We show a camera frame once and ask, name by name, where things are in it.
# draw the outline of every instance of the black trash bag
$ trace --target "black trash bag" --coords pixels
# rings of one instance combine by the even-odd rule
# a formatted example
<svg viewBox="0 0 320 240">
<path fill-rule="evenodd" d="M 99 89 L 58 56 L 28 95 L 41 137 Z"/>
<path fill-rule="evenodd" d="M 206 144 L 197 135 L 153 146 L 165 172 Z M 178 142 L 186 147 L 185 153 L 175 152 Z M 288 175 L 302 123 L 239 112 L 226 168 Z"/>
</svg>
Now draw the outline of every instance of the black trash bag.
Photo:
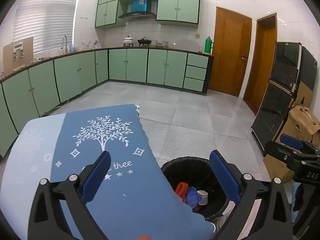
<svg viewBox="0 0 320 240">
<path fill-rule="evenodd" d="M 188 183 L 189 187 L 204 190 L 208 193 L 208 203 L 199 206 L 199 213 L 207 221 L 222 216 L 229 201 L 224 194 L 216 176 L 210 167 L 209 160 L 198 157 L 180 157 L 165 163 L 161 168 L 173 190 L 180 182 Z"/>
</svg>

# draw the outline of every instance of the blue box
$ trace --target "blue box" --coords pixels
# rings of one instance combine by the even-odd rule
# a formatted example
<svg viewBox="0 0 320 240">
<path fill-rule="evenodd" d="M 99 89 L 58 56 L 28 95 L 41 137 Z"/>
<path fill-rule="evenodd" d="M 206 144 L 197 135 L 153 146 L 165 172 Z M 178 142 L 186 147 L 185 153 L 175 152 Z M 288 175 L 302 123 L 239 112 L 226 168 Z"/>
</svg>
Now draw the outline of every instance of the blue box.
<svg viewBox="0 0 320 240">
<path fill-rule="evenodd" d="M 149 0 L 134 0 L 132 2 L 131 12 L 150 12 L 151 2 Z"/>
</svg>

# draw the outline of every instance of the white paper cup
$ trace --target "white paper cup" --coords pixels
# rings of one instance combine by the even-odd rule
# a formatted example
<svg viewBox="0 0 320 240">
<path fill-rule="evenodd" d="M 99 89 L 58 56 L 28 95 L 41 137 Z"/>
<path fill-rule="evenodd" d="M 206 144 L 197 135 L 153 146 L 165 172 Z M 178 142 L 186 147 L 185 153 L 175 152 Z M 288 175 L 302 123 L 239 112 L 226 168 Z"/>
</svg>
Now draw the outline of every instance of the white paper cup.
<svg viewBox="0 0 320 240">
<path fill-rule="evenodd" d="M 198 203 L 200 206 L 207 205 L 208 203 L 208 193 L 205 192 L 204 190 L 198 190 Z"/>
</svg>

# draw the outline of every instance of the white blind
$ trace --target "white blind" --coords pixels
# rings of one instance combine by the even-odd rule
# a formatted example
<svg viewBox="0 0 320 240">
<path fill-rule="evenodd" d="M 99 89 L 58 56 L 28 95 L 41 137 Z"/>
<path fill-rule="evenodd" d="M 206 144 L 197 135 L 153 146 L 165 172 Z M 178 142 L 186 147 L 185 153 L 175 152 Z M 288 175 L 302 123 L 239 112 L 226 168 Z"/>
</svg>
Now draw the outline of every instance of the white blind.
<svg viewBox="0 0 320 240">
<path fill-rule="evenodd" d="M 20 0 L 12 41 L 33 36 L 33 52 L 72 45 L 77 0 Z"/>
</svg>

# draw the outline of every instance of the blue gripper pad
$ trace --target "blue gripper pad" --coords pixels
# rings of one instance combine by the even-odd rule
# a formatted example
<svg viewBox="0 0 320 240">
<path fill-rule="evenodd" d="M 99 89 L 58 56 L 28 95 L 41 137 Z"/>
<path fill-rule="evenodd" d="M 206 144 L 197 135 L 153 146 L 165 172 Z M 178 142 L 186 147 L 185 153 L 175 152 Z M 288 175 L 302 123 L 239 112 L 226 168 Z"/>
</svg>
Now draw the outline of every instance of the blue gripper pad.
<svg viewBox="0 0 320 240">
<path fill-rule="evenodd" d="M 291 137 L 286 134 L 282 134 L 280 136 L 280 142 L 284 143 L 285 145 L 288 145 L 296 150 L 301 150 L 303 148 L 303 143 L 301 140 Z"/>
<path fill-rule="evenodd" d="M 210 167 L 218 179 L 223 192 L 226 194 L 227 199 L 233 201 L 235 204 L 238 204 L 241 199 L 238 182 L 215 151 L 210 153 L 209 160 Z"/>
<path fill-rule="evenodd" d="M 105 175 L 107 174 L 111 165 L 111 156 L 107 151 L 100 158 L 98 163 L 95 163 L 94 168 L 82 184 L 81 202 L 85 205 L 87 202 L 93 200 L 96 195 Z"/>
</svg>

